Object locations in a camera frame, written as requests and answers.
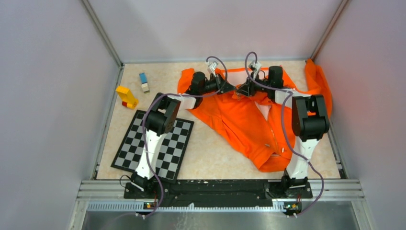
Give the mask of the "orange fleece jacket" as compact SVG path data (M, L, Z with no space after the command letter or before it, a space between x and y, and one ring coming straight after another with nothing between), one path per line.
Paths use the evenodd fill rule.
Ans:
M304 93L323 95L330 118L333 110L332 93L322 68L309 59L304 70L308 87ZM186 92L195 72L193 68L181 71L178 93ZM228 82L244 82L245 73L244 68L228 70ZM270 106L267 117L257 105ZM272 102L263 92L257 92L253 97L237 96L234 92L216 94L203 98L200 106L189 112L224 137L233 149L249 158L261 172L284 171L291 160L292 151L282 131L282 106ZM286 108L285 128L294 146L291 114L290 108Z

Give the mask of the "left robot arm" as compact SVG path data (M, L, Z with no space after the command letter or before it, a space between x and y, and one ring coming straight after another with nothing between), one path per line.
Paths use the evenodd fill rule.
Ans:
M184 93L158 93L142 120L144 147L131 184L142 198L153 194L152 178L159 179L155 172L159 150L166 135L173 129L180 110L196 109L204 97L233 91L235 86L228 82L228 71L224 75L213 71L210 78L203 72L192 75L190 86Z

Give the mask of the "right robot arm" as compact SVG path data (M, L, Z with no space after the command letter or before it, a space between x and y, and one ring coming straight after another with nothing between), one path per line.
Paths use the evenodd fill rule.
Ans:
M292 158L284 170L281 179L281 192L286 197L294 197L308 184L308 166L316 145L329 131L327 106L321 94L306 94L283 86L283 69L271 66L268 78L260 79L259 67L246 68L247 80L237 92L245 96L253 96L257 92L265 92L272 102L282 106L282 112L290 108L291 127L295 135L295 144L288 147Z

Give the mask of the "blue and white block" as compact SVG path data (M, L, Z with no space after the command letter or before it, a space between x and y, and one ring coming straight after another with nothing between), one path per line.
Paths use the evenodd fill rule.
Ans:
M141 82L141 89L144 93L149 92L149 84L147 81L146 74L144 72L139 74L140 82Z

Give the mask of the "yellow toy block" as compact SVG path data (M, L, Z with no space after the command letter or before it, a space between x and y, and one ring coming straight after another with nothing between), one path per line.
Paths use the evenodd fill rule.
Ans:
M122 100L122 105L129 109L135 109L139 104L139 100L133 95L129 88L118 86L115 90Z

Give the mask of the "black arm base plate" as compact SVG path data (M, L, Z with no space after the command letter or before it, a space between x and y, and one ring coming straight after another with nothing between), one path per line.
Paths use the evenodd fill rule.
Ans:
M132 183L126 184L125 199L150 198L164 194L164 200L175 197L252 196L260 199L313 198L310 183L292 185L281 180L177 180L175 182L149 182L145 191Z

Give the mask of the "aluminium front rail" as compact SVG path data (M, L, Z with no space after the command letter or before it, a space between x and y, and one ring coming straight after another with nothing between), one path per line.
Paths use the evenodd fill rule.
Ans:
M91 211L158 212L285 212L300 210L307 203L317 201L341 202L364 199L364 192L357 180L327 179L310 180L313 198L269 199L252 196L175 197L164 200L164 194L150 198L125 199L127 181L83 181L77 195L78 201L86 201Z

